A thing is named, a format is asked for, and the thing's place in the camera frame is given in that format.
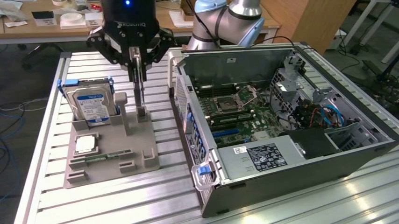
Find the aluminum workbench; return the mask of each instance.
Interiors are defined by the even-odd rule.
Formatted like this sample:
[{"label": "aluminum workbench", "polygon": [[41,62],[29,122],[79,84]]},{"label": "aluminum workbench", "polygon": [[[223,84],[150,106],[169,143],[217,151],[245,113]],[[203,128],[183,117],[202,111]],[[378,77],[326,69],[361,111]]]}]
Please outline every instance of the aluminum workbench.
[{"label": "aluminum workbench", "polygon": [[[384,108],[341,75],[331,64],[310,53],[343,86],[378,116]],[[61,78],[113,76],[115,90],[129,95],[134,107],[127,71],[111,65],[98,52],[74,53],[59,61],[49,107],[38,138],[17,223],[157,223],[157,224],[266,224],[369,223],[399,221],[399,150],[369,162],[354,174],[293,194],[203,219],[171,110],[167,88],[167,57],[149,71],[146,104],[153,112],[162,169],[83,187],[63,189],[73,113],[58,92]],[[307,68],[318,86],[326,81]],[[398,120],[382,118],[399,132]]]}]

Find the floor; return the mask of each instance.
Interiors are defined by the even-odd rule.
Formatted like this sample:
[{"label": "floor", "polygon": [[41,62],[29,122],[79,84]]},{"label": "floor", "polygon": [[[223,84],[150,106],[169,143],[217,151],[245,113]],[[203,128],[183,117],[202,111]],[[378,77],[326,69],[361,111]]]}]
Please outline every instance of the floor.
[{"label": "floor", "polygon": [[[350,30],[358,18],[358,14],[347,18],[342,26],[346,31]],[[372,23],[373,20],[368,20],[365,22],[362,28],[357,33],[357,37],[361,37],[365,29]],[[357,58],[360,60],[373,60],[377,63],[377,66],[385,69],[386,65],[381,63],[381,60],[384,59],[385,55],[388,54],[389,50],[396,45],[398,40],[399,34],[393,32],[388,28],[381,27],[373,39],[370,40],[370,51],[362,51]],[[354,39],[350,43],[350,46],[356,44],[356,42],[357,40]],[[26,102],[37,98],[46,98],[50,94],[50,88],[58,68],[58,52],[53,49],[47,49],[45,52],[42,52],[41,56],[38,56],[35,58],[35,61],[33,61],[34,68],[30,71],[25,71],[21,67],[21,59],[29,53],[29,51],[37,47],[37,45],[29,44],[27,46],[29,49],[25,51],[22,51],[17,45],[10,45],[6,51],[2,51],[6,46],[0,46],[0,105],[7,102]],[[66,51],[93,51],[93,49],[86,46],[85,42],[62,43],[61,46]],[[356,63],[356,60],[345,57],[334,50],[327,51],[325,57],[339,69]],[[362,65],[349,68],[346,72],[361,78],[368,77],[368,72],[362,70]],[[397,65],[393,74],[399,74],[398,72],[399,65]],[[43,105],[46,105],[45,101],[35,103],[27,109],[35,109],[42,107]],[[15,111],[9,114],[19,115],[19,113],[21,111]],[[11,138],[6,140],[10,150],[13,150],[15,155],[21,172],[21,183],[17,169],[13,164],[10,164],[5,173],[0,174],[0,198],[14,189],[18,183],[19,185],[11,196],[0,201],[0,224],[10,224],[15,219],[43,115],[45,110],[26,112],[25,127]],[[3,130],[11,122],[14,122],[13,118],[0,116],[0,130]],[[0,170],[3,170],[5,165],[6,159],[2,159]]]}]

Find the paper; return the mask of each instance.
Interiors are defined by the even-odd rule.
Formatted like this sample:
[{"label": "paper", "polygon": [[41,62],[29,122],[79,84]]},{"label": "paper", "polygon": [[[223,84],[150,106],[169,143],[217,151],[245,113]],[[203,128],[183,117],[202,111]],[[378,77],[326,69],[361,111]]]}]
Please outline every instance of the paper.
[{"label": "paper", "polygon": [[6,22],[5,24],[7,27],[19,27],[22,25],[27,25],[29,23],[23,21],[23,22]]},{"label": "paper", "polygon": [[18,1],[7,1],[7,2],[13,3],[18,9],[21,9],[21,7],[23,6],[22,2]]},{"label": "paper", "polygon": [[170,17],[173,19],[175,27],[183,28],[183,27],[193,27],[194,22],[186,22],[185,18],[181,14],[181,12],[170,11]]}]

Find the green circuit board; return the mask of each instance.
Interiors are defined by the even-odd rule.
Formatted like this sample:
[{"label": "green circuit board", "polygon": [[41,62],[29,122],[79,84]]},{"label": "green circuit board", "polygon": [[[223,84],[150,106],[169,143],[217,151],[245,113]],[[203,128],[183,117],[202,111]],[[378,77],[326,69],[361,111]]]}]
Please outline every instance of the green circuit board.
[{"label": "green circuit board", "polygon": [[199,98],[213,134],[234,131],[234,134],[214,136],[218,147],[274,138],[285,131],[265,95],[249,85],[241,89],[237,94]]}]

